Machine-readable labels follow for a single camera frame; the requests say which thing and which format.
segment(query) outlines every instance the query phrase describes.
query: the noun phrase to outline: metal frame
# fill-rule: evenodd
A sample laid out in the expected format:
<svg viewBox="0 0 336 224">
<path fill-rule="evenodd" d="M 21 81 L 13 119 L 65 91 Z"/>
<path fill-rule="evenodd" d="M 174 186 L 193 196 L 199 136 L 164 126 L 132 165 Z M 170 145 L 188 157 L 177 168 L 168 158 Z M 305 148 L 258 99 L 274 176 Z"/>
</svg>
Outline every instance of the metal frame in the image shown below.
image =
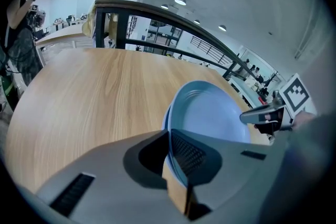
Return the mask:
<svg viewBox="0 0 336 224">
<path fill-rule="evenodd" d="M 211 35 L 209 32 L 202 29 L 200 26 L 191 23 L 189 20 L 171 13 L 169 11 L 163 10 L 161 8 L 140 3 L 134 1 L 126 1 L 126 0 L 96 0 L 96 47 L 103 48 L 104 47 L 104 24 L 105 24 L 105 14 L 106 13 L 114 13 L 118 14 L 118 24 L 117 24 L 117 37 L 116 37 L 116 48 L 117 49 L 125 49 L 125 45 L 134 44 L 140 46 L 147 46 L 152 48 L 158 48 L 163 50 L 169 50 L 172 52 L 176 52 L 178 54 L 186 55 L 204 62 L 208 62 L 214 66 L 220 67 L 222 69 L 227 70 L 224 74 L 224 78 L 227 77 L 228 74 L 235 74 L 242 78 L 236 72 L 233 72 L 232 69 L 234 65 L 239 64 L 242 66 L 250 75 L 254 78 L 255 75 L 251 70 L 244 64 L 244 62 L 236 56 L 233 51 L 231 51 L 228 47 L 226 47 L 221 41 Z M 202 58 L 198 55 L 191 54 L 187 51 L 178 50 L 158 44 L 149 43 L 142 40 L 133 40 L 126 38 L 127 25 L 129 16 L 141 16 L 153 20 L 157 20 L 159 22 L 163 22 L 165 24 L 174 26 L 179 28 L 182 31 L 187 31 L 200 38 L 201 40 L 209 43 L 219 51 L 221 51 L 224 55 L 226 55 L 229 59 L 233 61 L 232 66 L 228 69 L 219 65 L 218 63 L 212 62 L 208 59 Z"/>
</svg>

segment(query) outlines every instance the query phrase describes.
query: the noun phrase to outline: beige fabric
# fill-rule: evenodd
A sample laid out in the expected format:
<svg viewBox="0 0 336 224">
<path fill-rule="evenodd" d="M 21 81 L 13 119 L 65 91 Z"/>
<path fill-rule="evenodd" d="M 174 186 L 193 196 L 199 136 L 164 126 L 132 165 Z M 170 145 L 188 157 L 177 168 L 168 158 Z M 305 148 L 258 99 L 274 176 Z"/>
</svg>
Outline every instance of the beige fabric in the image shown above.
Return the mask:
<svg viewBox="0 0 336 224">
<path fill-rule="evenodd" d="M 112 18 L 112 20 L 109 20 L 106 14 L 104 32 L 105 33 L 108 32 L 109 38 L 115 41 L 117 36 L 118 15 L 110 14 L 110 17 Z M 88 12 L 88 20 L 82 26 L 82 32 L 87 37 L 91 38 L 93 35 L 93 30 L 95 28 L 94 26 L 96 25 L 95 18 L 96 18 L 96 6 L 95 3 L 93 2 Z"/>
</svg>

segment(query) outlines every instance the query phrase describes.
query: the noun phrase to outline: round pendant light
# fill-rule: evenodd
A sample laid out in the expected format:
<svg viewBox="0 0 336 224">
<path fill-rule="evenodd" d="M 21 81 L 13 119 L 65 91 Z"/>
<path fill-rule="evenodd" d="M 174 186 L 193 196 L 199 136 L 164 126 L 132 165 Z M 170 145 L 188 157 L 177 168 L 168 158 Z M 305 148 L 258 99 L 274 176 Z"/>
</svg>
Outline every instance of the round pendant light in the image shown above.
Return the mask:
<svg viewBox="0 0 336 224">
<path fill-rule="evenodd" d="M 218 28 L 220 30 L 223 30 L 224 32 L 226 32 L 226 26 L 225 25 L 220 25 Z"/>
<path fill-rule="evenodd" d="M 182 5 L 182 6 L 185 6 L 187 4 L 186 0 L 175 0 L 175 2 Z"/>
</svg>

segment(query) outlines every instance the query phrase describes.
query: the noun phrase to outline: black slot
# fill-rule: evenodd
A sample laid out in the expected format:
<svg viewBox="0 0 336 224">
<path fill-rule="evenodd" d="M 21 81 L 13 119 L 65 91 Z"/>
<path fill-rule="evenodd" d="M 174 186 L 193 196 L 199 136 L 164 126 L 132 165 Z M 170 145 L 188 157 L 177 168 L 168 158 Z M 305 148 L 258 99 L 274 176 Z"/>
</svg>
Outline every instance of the black slot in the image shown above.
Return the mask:
<svg viewBox="0 0 336 224">
<path fill-rule="evenodd" d="M 50 204 L 50 207 L 61 215 L 68 217 L 93 180 L 93 176 L 79 174 Z"/>
<path fill-rule="evenodd" d="M 254 159 L 259 159 L 261 161 L 263 161 L 266 158 L 266 154 L 257 153 L 253 151 L 243 151 L 241 154 Z"/>
</svg>

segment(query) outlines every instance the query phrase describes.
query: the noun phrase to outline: stack of plates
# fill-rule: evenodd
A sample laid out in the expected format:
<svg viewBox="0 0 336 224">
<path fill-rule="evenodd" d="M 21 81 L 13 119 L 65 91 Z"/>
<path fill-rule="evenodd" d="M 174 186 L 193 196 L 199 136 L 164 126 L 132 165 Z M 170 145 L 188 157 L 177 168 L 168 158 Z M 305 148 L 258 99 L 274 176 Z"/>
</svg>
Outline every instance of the stack of plates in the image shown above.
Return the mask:
<svg viewBox="0 0 336 224">
<path fill-rule="evenodd" d="M 172 129 L 179 129 L 250 143 L 248 128 L 240 121 L 240 114 L 239 106 L 226 92 L 209 82 L 196 80 L 178 90 L 163 118 L 162 129 L 168 129 L 170 136 Z M 171 154 L 170 150 L 165 162 L 176 177 Z"/>
</svg>

